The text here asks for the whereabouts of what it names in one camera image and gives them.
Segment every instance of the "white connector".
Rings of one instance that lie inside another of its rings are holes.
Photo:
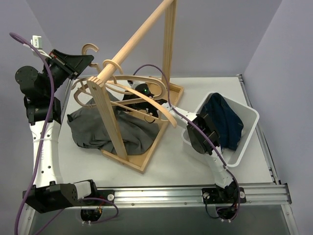
[[[51,58],[51,56],[49,56],[47,53],[45,53],[45,51],[43,50],[43,39],[42,39],[42,37],[41,36],[37,36],[37,35],[33,35],[33,38],[30,40],[30,43],[34,46],[34,48],[36,48],[38,51],[39,51],[39,53],[41,54],[41,55],[43,55],[43,56],[45,56],[45,57],[48,57],[48,58]],[[35,56],[38,56],[37,54],[36,54],[36,52],[34,52],[34,50],[33,49],[31,49],[32,51],[33,51],[33,54],[35,55]]]
[[[43,39],[41,36],[33,35],[33,39],[30,43],[37,49],[43,49]]]

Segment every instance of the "navy blue cloth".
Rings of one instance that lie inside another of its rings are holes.
[[[241,138],[243,122],[219,93],[214,93],[204,105],[201,113],[208,114],[220,134],[222,148],[236,150]]]

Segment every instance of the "metal bracket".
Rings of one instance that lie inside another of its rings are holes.
[[[240,203],[246,203],[246,194],[243,188],[240,189]],[[203,188],[202,189],[202,200],[203,203],[207,200],[207,204],[229,204],[234,203],[234,199],[230,199],[225,202],[219,195],[219,192],[216,188]]]
[[[97,193],[98,193],[97,197],[114,203],[115,190],[113,190],[113,189],[98,189]],[[103,204],[101,201],[85,201],[85,204],[87,206],[99,206],[99,205],[110,206],[109,204],[106,204],[106,203]]]
[[[237,74],[236,76],[238,77],[239,82],[244,83],[244,80],[243,80],[243,75],[242,75],[242,74]]]

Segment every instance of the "wooden post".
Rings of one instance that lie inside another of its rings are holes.
[[[91,77],[87,84],[89,86],[89,90],[92,94],[92,97],[97,105],[103,123],[107,129],[109,137],[113,143],[113,146],[116,150],[117,155],[120,158],[125,160],[129,160],[125,145],[121,136],[121,132],[119,130],[119,126],[116,122],[115,115],[113,112],[113,108],[110,103],[110,98],[108,95],[108,91],[104,86],[104,83],[96,79],[95,77]]]
[[[174,0],[172,4],[165,11],[162,70],[168,80],[170,80],[170,76],[171,76],[173,40],[174,40],[175,18],[176,18],[176,8],[177,8],[176,5],[177,5],[177,0]],[[162,82],[167,86],[167,83],[163,76],[162,76]]]

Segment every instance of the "screw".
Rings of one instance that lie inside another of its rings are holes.
[[[114,200],[114,195],[113,194],[109,194],[108,195],[108,201],[113,201]]]
[[[244,192],[240,192],[240,198],[245,198],[245,193]]]
[[[209,198],[210,198],[210,194],[209,194],[208,192],[205,192],[205,193],[203,194],[203,197],[209,199]]]

